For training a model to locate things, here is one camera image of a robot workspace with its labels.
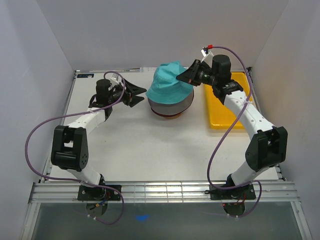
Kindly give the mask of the teal hat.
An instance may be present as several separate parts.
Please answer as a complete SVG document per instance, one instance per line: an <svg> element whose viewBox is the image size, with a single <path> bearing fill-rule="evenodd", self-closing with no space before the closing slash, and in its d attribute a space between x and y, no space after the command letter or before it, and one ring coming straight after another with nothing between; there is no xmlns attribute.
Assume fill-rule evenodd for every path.
<svg viewBox="0 0 320 240"><path fill-rule="evenodd" d="M185 71L180 61L161 64L154 72L146 97L157 104L172 105L182 102L193 92L192 85L176 79Z"/></svg>

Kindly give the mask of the grey cap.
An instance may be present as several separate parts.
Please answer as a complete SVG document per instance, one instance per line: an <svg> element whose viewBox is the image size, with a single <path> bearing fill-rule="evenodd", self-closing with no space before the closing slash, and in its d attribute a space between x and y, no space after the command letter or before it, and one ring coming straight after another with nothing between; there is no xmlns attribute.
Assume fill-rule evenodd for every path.
<svg viewBox="0 0 320 240"><path fill-rule="evenodd" d="M194 90L182 101L172 104L156 103L150 99L147 99L151 110L164 115L173 115L186 111L194 100Z"/></svg>

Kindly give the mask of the dark red bucket hat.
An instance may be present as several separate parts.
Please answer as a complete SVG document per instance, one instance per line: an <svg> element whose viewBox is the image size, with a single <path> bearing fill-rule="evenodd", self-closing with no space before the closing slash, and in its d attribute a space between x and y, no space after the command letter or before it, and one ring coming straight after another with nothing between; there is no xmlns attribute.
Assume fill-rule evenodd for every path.
<svg viewBox="0 0 320 240"><path fill-rule="evenodd" d="M185 111L182 111L182 112L179 112L179 113L176 113L176 114L161 114L161 113L158 113L158 112L154 111L153 109L151 109L151 110L152 110L152 112L154 114L156 114L157 116L163 117L163 118L164 118L164 116L173 116L173 115L176 115L176 114L179 114L179 113L183 114L185 112Z"/></svg>

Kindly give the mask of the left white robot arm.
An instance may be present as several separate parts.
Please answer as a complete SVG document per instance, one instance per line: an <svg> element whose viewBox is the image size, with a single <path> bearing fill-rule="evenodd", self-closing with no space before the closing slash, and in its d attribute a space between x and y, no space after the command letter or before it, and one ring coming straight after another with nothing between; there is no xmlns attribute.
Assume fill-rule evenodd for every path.
<svg viewBox="0 0 320 240"><path fill-rule="evenodd" d="M69 172L89 187L88 193L95 200L106 195L106 187L101 184L103 176L89 164L88 135L109 118L112 106L123 103L132 108L144 100L140 95L146 91L125 79L118 83L100 79L89 101L88 114L54 129L50 156L52 165Z"/></svg>

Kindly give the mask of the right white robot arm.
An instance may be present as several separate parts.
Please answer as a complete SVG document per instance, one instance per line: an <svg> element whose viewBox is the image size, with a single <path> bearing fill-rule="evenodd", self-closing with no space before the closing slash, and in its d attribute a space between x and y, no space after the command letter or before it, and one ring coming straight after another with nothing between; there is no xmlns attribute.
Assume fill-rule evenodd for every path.
<svg viewBox="0 0 320 240"><path fill-rule="evenodd" d="M232 79L228 56L214 56L212 65L196 59L176 79L193 86L211 86L214 96L236 116L235 120L241 122L250 138L244 163L227 177L224 185L215 185L215 189L237 199L257 176L285 161L287 130L268 121L249 101L242 86Z"/></svg>

